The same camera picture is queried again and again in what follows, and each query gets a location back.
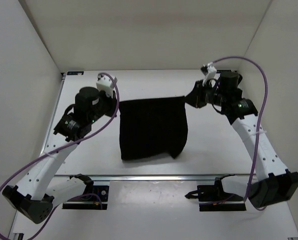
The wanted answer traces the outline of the black skirt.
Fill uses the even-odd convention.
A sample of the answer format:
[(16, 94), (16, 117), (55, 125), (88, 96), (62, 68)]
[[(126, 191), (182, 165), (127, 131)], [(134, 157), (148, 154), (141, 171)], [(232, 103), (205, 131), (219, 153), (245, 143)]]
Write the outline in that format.
[(119, 104), (123, 161), (167, 154), (176, 159), (188, 139), (185, 97), (134, 99)]

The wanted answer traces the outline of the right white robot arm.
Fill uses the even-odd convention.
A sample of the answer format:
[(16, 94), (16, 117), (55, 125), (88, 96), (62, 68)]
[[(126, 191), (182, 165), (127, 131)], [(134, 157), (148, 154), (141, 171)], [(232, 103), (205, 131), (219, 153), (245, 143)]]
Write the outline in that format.
[(229, 71), (222, 72), (219, 78), (198, 80), (185, 102), (196, 109), (207, 104), (220, 107), (218, 113), (226, 116), (252, 160), (250, 174), (257, 180), (243, 183), (233, 175), (221, 177), (213, 187), (215, 198), (225, 200), (234, 194), (263, 210), (291, 199), (298, 188), (298, 172), (291, 172), (274, 150), (261, 125), (261, 113), (250, 99), (243, 97), (241, 80), (240, 74)]

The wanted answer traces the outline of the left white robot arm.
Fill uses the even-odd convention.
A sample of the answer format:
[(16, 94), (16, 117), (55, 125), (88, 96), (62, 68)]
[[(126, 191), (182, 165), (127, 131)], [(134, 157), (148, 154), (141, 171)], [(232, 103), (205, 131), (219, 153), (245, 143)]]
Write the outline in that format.
[(71, 175), (69, 180), (50, 186), (54, 175), (65, 159), (91, 130), (92, 124), (102, 116), (112, 117), (117, 98), (113, 87), (83, 87), (75, 95), (53, 129), (71, 145), (59, 150), (54, 144), (46, 158), (36, 163), (15, 186), (7, 185), (2, 195), (7, 201), (35, 224), (43, 222), (52, 209), (70, 199), (88, 199), (93, 195), (93, 181), (83, 174)]

